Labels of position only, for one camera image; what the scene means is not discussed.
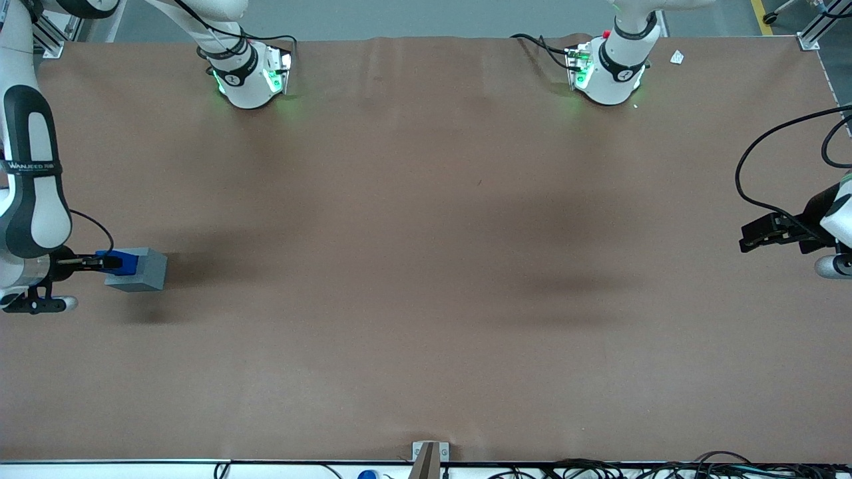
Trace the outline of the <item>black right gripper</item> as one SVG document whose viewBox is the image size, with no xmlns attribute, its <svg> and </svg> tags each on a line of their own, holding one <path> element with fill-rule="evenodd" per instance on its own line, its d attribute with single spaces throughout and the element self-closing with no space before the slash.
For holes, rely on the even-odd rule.
<svg viewBox="0 0 852 479">
<path fill-rule="evenodd" d="M 49 280 L 67 280 L 75 271 L 122 272 L 121 255 L 77 255 L 65 245 L 49 254 Z"/>
</svg>

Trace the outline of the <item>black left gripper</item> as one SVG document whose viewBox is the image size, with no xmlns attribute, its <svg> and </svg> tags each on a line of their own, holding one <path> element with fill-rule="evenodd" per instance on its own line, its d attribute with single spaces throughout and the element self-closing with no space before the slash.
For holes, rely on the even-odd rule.
<svg viewBox="0 0 852 479">
<path fill-rule="evenodd" d="M 778 212 L 770 212 L 742 226 L 742 238 L 739 240 L 740 251 L 748 253 L 759 247 L 775 245 L 775 243 L 784 245 L 798 242 L 799 250 L 803 255 L 819 251 L 819 249 L 834 248 L 836 239 L 821 226 L 821 220 L 833 205 L 839 188 L 840 183 L 836 183 L 813 195 L 807 201 L 803 212 L 797 216 L 801 224 L 810 231 L 806 233 L 806 240 L 801 241 L 803 228 L 794 218 L 791 219 Z"/>
</svg>

